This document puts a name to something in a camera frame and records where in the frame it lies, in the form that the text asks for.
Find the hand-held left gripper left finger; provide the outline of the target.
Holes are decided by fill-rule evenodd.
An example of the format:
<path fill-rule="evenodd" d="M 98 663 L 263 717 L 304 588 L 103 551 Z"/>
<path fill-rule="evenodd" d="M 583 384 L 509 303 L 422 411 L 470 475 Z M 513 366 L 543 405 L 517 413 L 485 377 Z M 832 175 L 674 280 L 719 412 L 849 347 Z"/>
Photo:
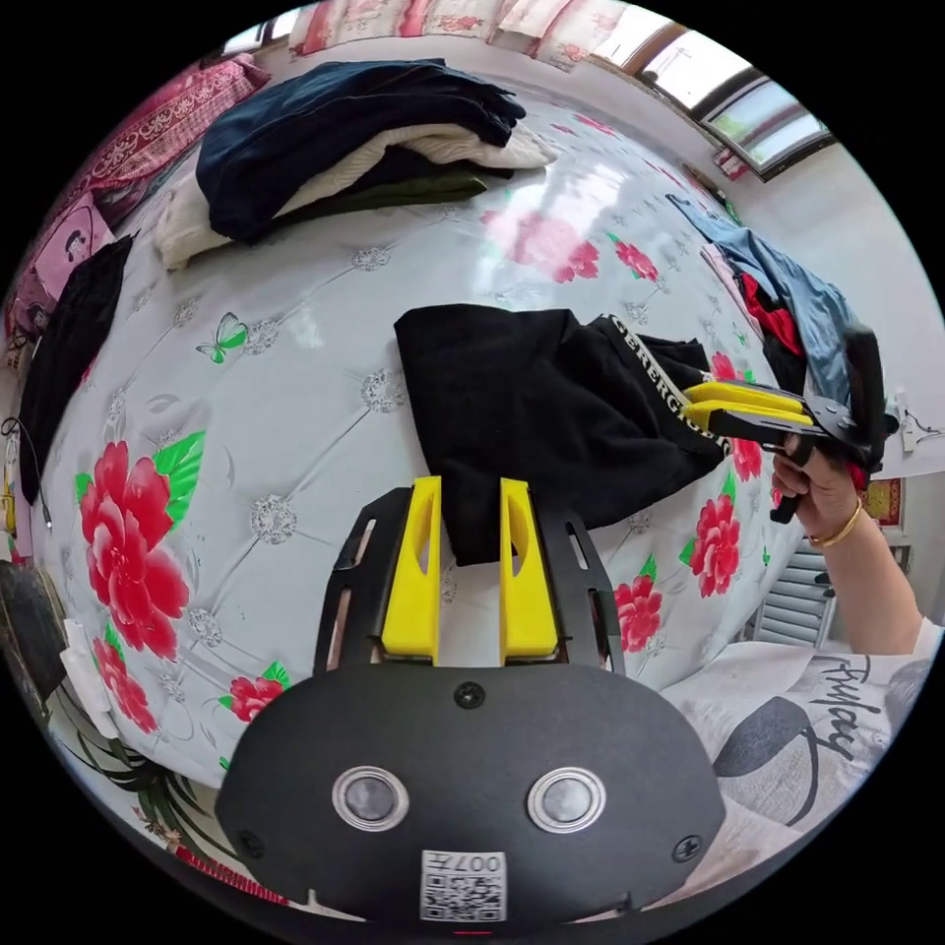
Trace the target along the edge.
<path fill-rule="evenodd" d="M 441 500 L 439 476 L 414 481 L 381 633 L 391 658 L 439 657 Z"/>

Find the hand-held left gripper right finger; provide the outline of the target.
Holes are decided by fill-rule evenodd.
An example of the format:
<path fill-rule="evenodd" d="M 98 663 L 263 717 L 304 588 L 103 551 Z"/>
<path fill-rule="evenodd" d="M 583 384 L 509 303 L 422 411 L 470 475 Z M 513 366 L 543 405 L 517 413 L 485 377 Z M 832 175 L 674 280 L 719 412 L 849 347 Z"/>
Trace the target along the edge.
<path fill-rule="evenodd" d="M 499 485 L 499 656 L 503 664 L 542 662 L 558 650 L 558 631 L 529 486 Z"/>

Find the person's right hand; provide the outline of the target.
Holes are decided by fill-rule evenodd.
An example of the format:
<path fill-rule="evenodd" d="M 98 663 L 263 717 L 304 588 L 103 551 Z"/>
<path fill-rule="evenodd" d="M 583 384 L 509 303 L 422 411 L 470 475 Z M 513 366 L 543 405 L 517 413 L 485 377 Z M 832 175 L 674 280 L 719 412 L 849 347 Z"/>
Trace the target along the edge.
<path fill-rule="evenodd" d="M 794 515 L 812 545 L 831 547 L 853 530 L 862 512 L 860 493 L 844 463 L 811 449 L 792 434 L 774 454 L 772 486 L 780 494 L 784 510 L 795 502 Z"/>

